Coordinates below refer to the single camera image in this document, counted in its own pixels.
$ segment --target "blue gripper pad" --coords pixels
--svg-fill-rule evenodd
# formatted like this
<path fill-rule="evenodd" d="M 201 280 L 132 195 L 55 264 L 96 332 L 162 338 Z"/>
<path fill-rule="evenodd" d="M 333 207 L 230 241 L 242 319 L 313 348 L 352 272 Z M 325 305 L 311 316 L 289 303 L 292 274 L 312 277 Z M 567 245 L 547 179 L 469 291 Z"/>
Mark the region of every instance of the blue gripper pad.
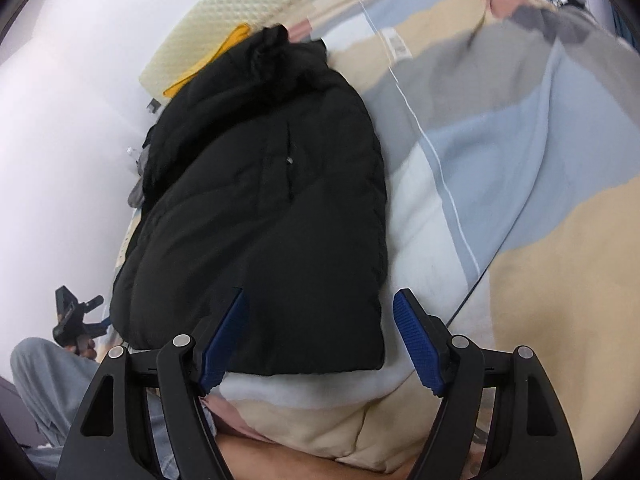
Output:
<path fill-rule="evenodd" d="M 402 290 L 394 296 L 394 320 L 422 386 L 436 396 L 443 396 L 445 382 L 440 375 L 440 358 Z"/>
<path fill-rule="evenodd" d="M 240 292 L 222 320 L 220 328 L 202 353 L 202 375 L 200 386 L 209 392 L 218 386 L 225 376 L 231 355 L 238 338 L 248 321 L 249 308 L 244 292 Z"/>

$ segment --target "yellow cloth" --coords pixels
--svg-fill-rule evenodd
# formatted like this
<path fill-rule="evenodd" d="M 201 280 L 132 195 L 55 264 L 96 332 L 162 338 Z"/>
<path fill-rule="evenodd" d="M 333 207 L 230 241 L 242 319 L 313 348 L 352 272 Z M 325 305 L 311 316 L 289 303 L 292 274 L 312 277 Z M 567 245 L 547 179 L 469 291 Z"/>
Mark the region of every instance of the yellow cloth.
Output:
<path fill-rule="evenodd" d="M 193 65 L 190 69 L 183 72 L 180 77 L 169 86 L 162 95 L 164 97 L 174 97 L 178 91 L 185 86 L 189 81 L 191 81 L 196 74 L 202 70 L 207 64 L 211 63 L 214 59 L 222 56 L 227 50 L 231 47 L 237 45 L 241 41 L 244 41 L 251 34 L 251 27 L 247 23 L 240 23 L 232 32 L 229 34 L 225 41 L 215 49 L 207 52 L 207 54 L 199 60 L 195 65 Z"/>

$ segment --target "folded black jacket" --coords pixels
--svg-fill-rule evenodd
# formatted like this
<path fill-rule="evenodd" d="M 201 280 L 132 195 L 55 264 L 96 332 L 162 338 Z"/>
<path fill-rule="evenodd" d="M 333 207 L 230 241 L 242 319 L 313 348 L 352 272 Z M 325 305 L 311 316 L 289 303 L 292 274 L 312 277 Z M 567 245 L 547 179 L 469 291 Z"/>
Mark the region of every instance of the folded black jacket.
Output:
<path fill-rule="evenodd" d="M 255 34 L 201 70 L 147 142 L 142 222 L 111 302 L 133 348 L 189 333 L 240 286 L 251 314 L 231 371 L 382 366 L 380 144 L 322 42 Z"/>

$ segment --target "gray pants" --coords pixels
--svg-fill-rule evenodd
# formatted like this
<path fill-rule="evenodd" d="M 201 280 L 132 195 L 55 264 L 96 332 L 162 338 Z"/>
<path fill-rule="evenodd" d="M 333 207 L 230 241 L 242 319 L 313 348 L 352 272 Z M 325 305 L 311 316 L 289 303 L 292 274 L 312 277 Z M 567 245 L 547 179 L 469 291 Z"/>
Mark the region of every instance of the gray pants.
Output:
<path fill-rule="evenodd" d="M 56 476 L 66 436 L 97 369 L 94 361 L 34 337 L 22 341 L 11 354 L 15 387 L 53 446 L 27 450 L 28 457 L 47 480 Z M 164 424 L 162 403 L 159 397 L 149 395 L 148 405 L 162 474 L 170 480 L 177 479 L 178 468 Z M 215 434 L 210 413 L 205 411 Z"/>

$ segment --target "multicolored bedsheet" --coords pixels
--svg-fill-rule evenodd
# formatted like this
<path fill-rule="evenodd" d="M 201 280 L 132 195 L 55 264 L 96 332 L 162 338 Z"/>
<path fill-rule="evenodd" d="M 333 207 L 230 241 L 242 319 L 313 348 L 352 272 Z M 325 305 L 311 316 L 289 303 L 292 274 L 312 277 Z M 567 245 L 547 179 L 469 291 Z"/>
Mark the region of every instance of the multicolored bedsheet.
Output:
<path fill-rule="evenodd" d="M 544 0 L 315 0 L 285 25 L 292 41 L 324 40 L 383 147 L 386 361 L 228 374 L 207 398 L 218 422 L 397 468 L 438 409 L 392 319 L 409 287 L 479 346 L 536 351 L 591 478 L 640 410 L 638 54 Z"/>

